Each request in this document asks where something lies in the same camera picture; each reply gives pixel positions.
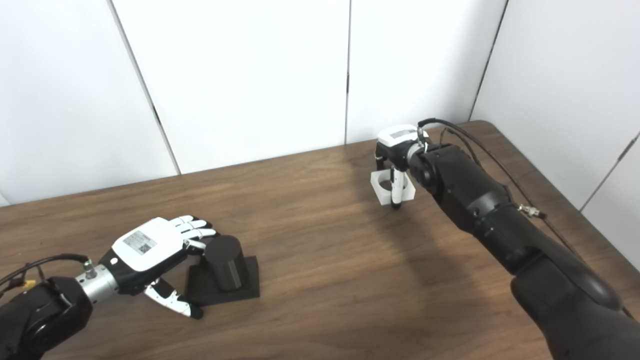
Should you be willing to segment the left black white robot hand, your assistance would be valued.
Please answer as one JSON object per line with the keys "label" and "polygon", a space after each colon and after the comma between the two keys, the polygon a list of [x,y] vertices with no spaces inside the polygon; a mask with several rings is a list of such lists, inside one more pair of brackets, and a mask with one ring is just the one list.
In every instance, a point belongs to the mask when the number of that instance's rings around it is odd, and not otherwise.
{"label": "left black white robot hand", "polygon": [[114,280],[115,293],[145,294],[167,309],[199,320],[203,310],[179,294],[162,276],[188,256],[203,256],[205,240],[219,235],[211,223],[196,216],[156,217],[121,235],[98,264]]}

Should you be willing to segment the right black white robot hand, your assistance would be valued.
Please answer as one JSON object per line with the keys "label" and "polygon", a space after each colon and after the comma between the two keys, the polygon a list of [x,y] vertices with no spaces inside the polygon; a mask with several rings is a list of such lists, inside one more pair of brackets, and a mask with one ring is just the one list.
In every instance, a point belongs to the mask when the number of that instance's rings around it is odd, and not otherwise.
{"label": "right black white robot hand", "polygon": [[378,171],[386,168],[390,162],[390,205],[394,210],[400,209],[403,192],[410,183],[407,178],[409,160],[418,151],[426,150],[430,138],[425,130],[411,124],[394,125],[382,130],[377,137],[374,158]]}

